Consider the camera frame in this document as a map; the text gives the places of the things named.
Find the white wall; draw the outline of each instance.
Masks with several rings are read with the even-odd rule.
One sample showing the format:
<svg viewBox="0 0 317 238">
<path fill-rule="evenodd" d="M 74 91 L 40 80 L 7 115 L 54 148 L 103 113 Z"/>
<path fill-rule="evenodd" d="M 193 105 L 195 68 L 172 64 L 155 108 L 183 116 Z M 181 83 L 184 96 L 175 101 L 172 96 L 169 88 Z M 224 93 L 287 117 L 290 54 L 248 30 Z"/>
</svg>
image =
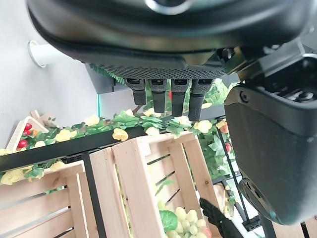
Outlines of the white wall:
<svg viewBox="0 0 317 238">
<path fill-rule="evenodd" d="M 27 44 L 45 43 L 34 29 L 23 0 L 0 0 L 0 148 L 18 120 L 31 110 L 49 112 L 60 125 L 96 113 L 96 92 L 77 61 L 37 67 Z"/>
</svg>

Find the artificial flower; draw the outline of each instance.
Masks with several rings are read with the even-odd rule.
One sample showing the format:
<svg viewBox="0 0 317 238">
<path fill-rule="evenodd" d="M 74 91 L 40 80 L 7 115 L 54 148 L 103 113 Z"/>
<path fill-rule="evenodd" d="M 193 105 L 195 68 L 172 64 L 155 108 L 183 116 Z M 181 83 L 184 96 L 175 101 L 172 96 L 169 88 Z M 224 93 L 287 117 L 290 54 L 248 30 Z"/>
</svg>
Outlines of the artificial flower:
<svg viewBox="0 0 317 238">
<path fill-rule="evenodd" d="M 147 134 L 147 135 L 159 135 L 159 129 L 157 129 L 157 128 L 155 128 L 155 127 L 149 127 L 146 131 L 145 131 L 145 133 Z"/>
<path fill-rule="evenodd" d="M 18 182 L 24 178 L 24 173 L 22 169 L 11 170 L 5 172 L 1 178 L 1 183 L 6 185 L 12 185 L 14 182 Z"/>
<path fill-rule="evenodd" d="M 35 143 L 34 148 L 39 148 L 39 147 L 42 147 L 42 146 L 45 146 L 45 142 L 40 140 L 40 141 Z"/>
<path fill-rule="evenodd" d="M 87 126 L 91 126 L 91 125 L 97 125 L 100 121 L 100 118 L 96 115 L 93 115 L 89 118 L 87 118 L 86 120 L 84 120 L 85 124 Z"/>
<path fill-rule="evenodd" d="M 202 105 L 202 109 L 205 109 L 205 108 L 210 108 L 212 106 L 212 103 L 204 103 Z"/>
<path fill-rule="evenodd" d="M 50 170 L 52 170 L 53 172 L 56 172 L 57 170 L 62 169 L 64 166 L 65 166 L 64 162 L 59 160 L 50 166 Z"/>
<path fill-rule="evenodd" d="M 192 123 L 187 116 L 177 117 L 177 119 L 181 125 L 191 125 Z"/>
<path fill-rule="evenodd" d="M 116 128 L 113 130 L 112 137 L 115 140 L 121 140 L 121 141 L 126 141 L 129 137 L 128 133 L 125 130 L 122 130 L 120 128 Z"/>
<path fill-rule="evenodd" d="M 0 149 L 0 156 L 1 155 L 8 155 L 11 154 L 12 152 L 8 149 Z"/>
<path fill-rule="evenodd" d="M 70 130 L 63 129 L 56 135 L 55 140 L 58 142 L 67 141 L 77 135 L 77 131 L 70 132 Z"/>
<path fill-rule="evenodd" d="M 143 112 L 143 114 L 146 115 L 147 117 L 155 116 L 156 118 L 159 118 L 161 116 L 161 113 L 156 113 L 154 111 L 154 108 L 148 109 L 146 112 Z"/>
<path fill-rule="evenodd" d="M 209 120 L 202 120 L 200 122 L 195 123 L 194 129 L 199 130 L 201 133 L 208 133 L 211 129 L 212 123 Z"/>
<path fill-rule="evenodd" d="M 134 117 L 133 111 L 132 111 L 131 109 L 126 110 L 125 113 L 126 113 L 128 116 Z"/>
<path fill-rule="evenodd" d="M 223 119 L 223 120 L 221 120 L 220 122 L 218 122 L 218 123 L 216 124 L 216 127 L 217 127 L 218 129 L 220 129 L 220 128 L 222 128 L 224 125 L 227 125 L 226 119 Z"/>
</svg>

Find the mesh grille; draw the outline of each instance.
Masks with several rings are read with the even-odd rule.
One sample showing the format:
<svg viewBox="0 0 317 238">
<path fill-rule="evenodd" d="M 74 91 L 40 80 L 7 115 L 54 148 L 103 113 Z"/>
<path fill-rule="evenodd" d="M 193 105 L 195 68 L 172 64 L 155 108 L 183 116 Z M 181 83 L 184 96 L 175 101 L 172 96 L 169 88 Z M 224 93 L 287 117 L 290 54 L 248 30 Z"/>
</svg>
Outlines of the mesh grille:
<svg viewBox="0 0 317 238">
<path fill-rule="evenodd" d="M 225 75 L 219 67 L 188 67 L 188 68 L 145 68 L 101 65 L 105 70 L 122 78 L 135 79 L 214 79 Z"/>
</svg>

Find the wooden crate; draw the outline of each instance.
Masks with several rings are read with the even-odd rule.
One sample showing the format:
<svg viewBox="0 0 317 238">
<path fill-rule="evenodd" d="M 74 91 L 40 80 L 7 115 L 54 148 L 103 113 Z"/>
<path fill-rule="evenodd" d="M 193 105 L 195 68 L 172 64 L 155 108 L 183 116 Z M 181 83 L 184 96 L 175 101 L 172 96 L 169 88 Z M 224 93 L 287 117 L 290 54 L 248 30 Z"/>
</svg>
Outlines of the wooden crate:
<svg viewBox="0 0 317 238">
<path fill-rule="evenodd" d="M 170 209 L 194 209 L 202 218 L 193 179 L 200 197 L 218 207 L 199 141 L 191 133 L 176 140 L 171 134 L 138 137 L 95 152 L 90 158 L 107 238 L 130 238 L 124 206 L 135 238 L 165 238 L 158 200 Z M 153 184 L 166 177 L 175 183 L 165 186 L 155 198 Z M 209 229 L 213 238 L 221 237 L 217 227 L 209 224 Z"/>
<path fill-rule="evenodd" d="M 307 233 L 309 238 L 317 238 L 317 216 L 305 221 L 305 225 L 307 231 L 303 230 L 299 223 L 292 226 L 281 226 L 273 223 L 276 238 L 307 238 Z"/>
<path fill-rule="evenodd" d="M 46 195 L 58 187 L 64 189 Z M 98 238 L 82 162 L 66 165 L 33 182 L 0 185 L 0 237 Z"/>
</svg>

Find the red fruit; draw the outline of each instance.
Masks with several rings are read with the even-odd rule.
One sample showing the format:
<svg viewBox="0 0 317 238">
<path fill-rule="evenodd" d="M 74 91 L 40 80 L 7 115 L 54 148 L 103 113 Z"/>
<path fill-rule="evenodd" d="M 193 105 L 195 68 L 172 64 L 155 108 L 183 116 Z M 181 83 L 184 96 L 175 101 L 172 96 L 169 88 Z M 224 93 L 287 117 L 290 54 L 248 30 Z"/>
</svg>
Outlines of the red fruit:
<svg viewBox="0 0 317 238">
<path fill-rule="evenodd" d="M 222 133 L 225 133 L 225 134 L 229 133 L 228 124 L 226 124 L 226 125 L 224 125 L 223 127 L 221 127 L 221 128 L 220 128 L 220 131 L 221 131 Z"/>
<path fill-rule="evenodd" d="M 226 150 L 227 150 L 228 153 L 230 153 L 231 150 L 232 150 L 232 147 L 231 147 L 231 145 L 229 143 L 226 143 Z"/>
<path fill-rule="evenodd" d="M 24 130 L 23 135 L 31 135 L 32 131 L 30 130 Z"/>
<path fill-rule="evenodd" d="M 32 129 L 32 125 L 30 123 L 26 123 L 24 130 Z"/>
<path fill-rule="evenodd" d="M 28 142 L 26 140 L 20 140 L 19 144 L 18 144 L 18 148 L 22 149 L 24 147 L 28 146 Z"/>
</svg>

